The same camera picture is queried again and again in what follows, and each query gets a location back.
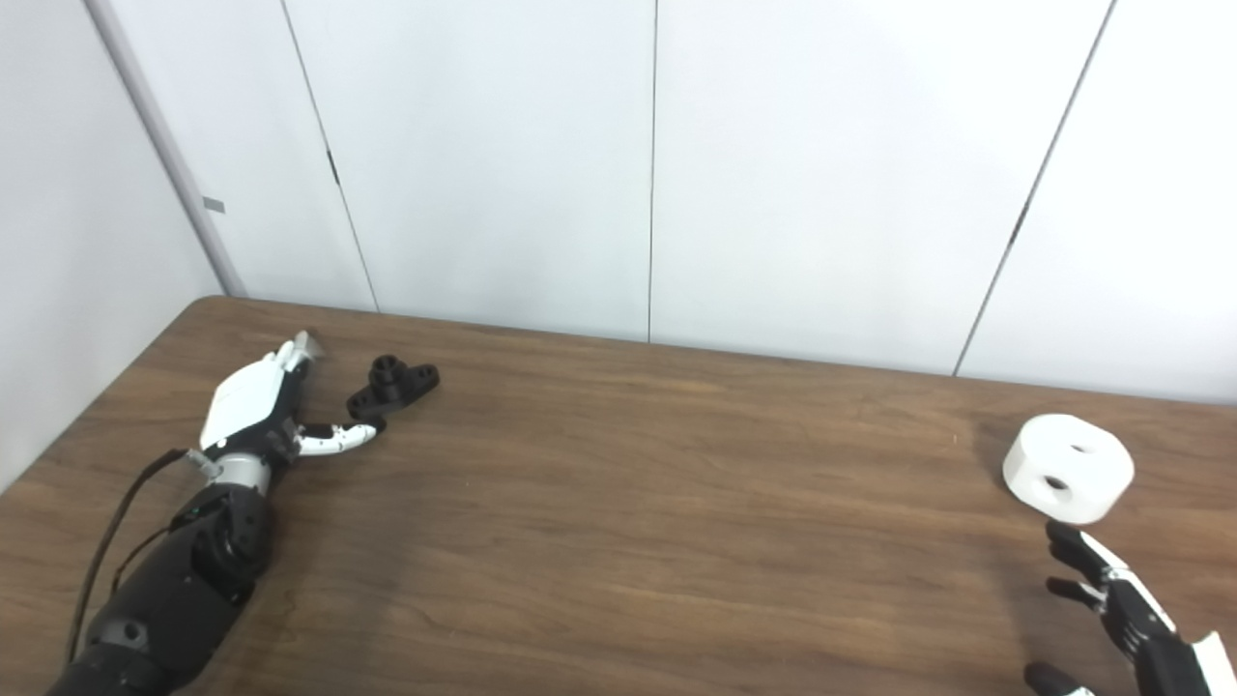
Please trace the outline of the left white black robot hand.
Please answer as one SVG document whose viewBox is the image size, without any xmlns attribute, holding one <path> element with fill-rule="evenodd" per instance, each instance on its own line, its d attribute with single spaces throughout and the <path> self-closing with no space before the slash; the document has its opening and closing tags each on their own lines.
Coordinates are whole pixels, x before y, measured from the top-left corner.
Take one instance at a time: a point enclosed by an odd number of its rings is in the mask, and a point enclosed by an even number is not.
<svg viewBox="0 0 1237 696">
<path fill-rule="evenodd" d="M 273 352 L 221 380 L 200 431 L 200 450 L 220 461 L 247 452 L 272 464 L 333 455 L 361 448 L 383 433 L 381 419 L 353 423 L 301 422 L 306 380 L 320 347 L 310 333 L 297 333 Z"/>
</svg>

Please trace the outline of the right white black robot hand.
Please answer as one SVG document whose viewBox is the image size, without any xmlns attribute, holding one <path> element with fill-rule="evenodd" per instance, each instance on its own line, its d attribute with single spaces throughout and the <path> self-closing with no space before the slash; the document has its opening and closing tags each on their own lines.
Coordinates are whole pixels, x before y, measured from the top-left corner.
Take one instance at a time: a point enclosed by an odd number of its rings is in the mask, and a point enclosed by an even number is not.
<svg viewBox="0 0 1237 696">
<path fill-rule="evenodd" d="M 1141 695 L 1233 695 L 1232 661 L 1218 630 L 1188 642 L 1131 565 L 1077 525 L 1047 520 L 1049 554 L 1081 580 L 1049 577 L 1047 590 L 1084 605 L 1128 661 Z"/>
</svg>

